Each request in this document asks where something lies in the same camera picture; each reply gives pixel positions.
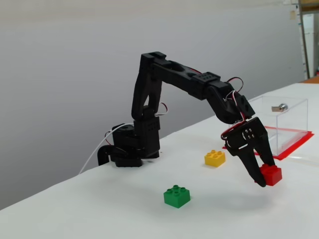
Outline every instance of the cable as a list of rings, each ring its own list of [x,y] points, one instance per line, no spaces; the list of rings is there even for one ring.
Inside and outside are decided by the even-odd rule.
[[[189,67],[189,69],[191,69],[192,71],[195,71],[195,72],[197,72],[197,73],[199,73],[199,74],[202,74],[201,72],[199,72],[199,71],[197,71],[197,70],[195,70],[195,69],[193,69],[193,68],[190,68],[190,67]]]
[[[122,124],[118,127],[116,127],[114,130],[110,131],[109,134],[107,136],[104,137],[104,139],[99,143],[99,145],[95,148],[95,150],[92,152],[92,154],[90,155],[90,157],[88,158],[88,160],[86,160],[85,164],[83,165],[82,169],[80,170],[79,174],[80,175],[85,166],[88,164],[88,162],[90,161],[90,159],[92,158],[93,154],[95,153],[96,150],[98,150],[98,148],[101,146],[101,144],[104,142],[104,140],[106,140],[114,131],[117,131],[119,128],[123,127],[123,126],[126,126],[126,125],[133,125],[133,123],[125,123],[125,124]]]
[[[163,114],[155,114],[155,116],[163,116],[163,115],[166,115],[166,114],[168,113],[168,107],[167,107],[167,105],[166,105],[164,102],[160,102],[160,104],[162,104],[163,106],[165,106],[166,112],[163,113]]]
[[[236,80],[236,79],[239,79],[239,80],[241,81],[241,83],[242,83],[240,89],[237,90],[237,92],[240,92],[241,89],[244,87],[244,81],[243,81],[241,78],[239,78],[239,77],[236,76],[236,77],[230,78],[227,82],[229,83],[229,82],[231,82],[231,81],[233,81],[233,80]]]
[[[107,133],[109,133],[110,131],[107,131],[106,133],[105,133],[105,135],[104,135],[104,137],[106,137],[106,134]],[[105,139],[105,141],[109,144],[109,145],[111,145],[111,143],[110,142],[108,142],[108,140],[107,139]]]
[[[237,101],[236,101],[236,99],[235,99],[235,92],[236,92],[236,91],[232,91],[231,93],[232,93],[232,98],[233,98],[233,100],[234,100],[234,102],[235,102],[235,105],[236,105],[236,107],[238,107]],[[224,134],[226,134],[226,133],[232,131],[234,128],[236,128],[237,126],[239,126],[240,124],[242,124],[242,123],[245,122],[245,116],[244,116],[244,114],[243,114],[241,111],[240,111],[240,115],[241,115],[241,117],[242,117],[242,120],[241,120],[240,122],[234,124],[232,127],[228,128],[227,130],[225,130],[225,131],[221,134],[221,136],[220,136],[222,140],[226,140],[226,139],[227,139],[227,138],[224,137]]]

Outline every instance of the green lego brick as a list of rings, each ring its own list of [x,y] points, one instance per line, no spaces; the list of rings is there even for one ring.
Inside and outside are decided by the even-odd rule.
[[[174,185],[164,192],[164,202],[176,208],[180,208],[190,201],[189,190]]]

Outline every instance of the yellow lego brick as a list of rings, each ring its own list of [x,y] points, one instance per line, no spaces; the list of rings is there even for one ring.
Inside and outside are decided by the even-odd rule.
[[[209,166],[219,167],[224,162],[226,162],[225,153],[221,151],[212,150],[205,156],[205,164]]]

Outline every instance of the red lego brick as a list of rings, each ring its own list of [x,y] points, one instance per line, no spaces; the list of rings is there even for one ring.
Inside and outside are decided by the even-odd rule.
[[[283,178],[281,168],[278,168],[276,165],[269,166],[267,164],[263,164],[263,166],[260,167],[260,171],[266,180],[266,185],[268,186],[274,186]]]

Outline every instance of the metal object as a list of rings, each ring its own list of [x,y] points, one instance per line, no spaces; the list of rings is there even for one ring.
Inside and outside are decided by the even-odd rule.
[[[272,112],[284,112],[288,109],[288,105],[285,103],[280,104],[279,106],[272,106],[271,111]]]

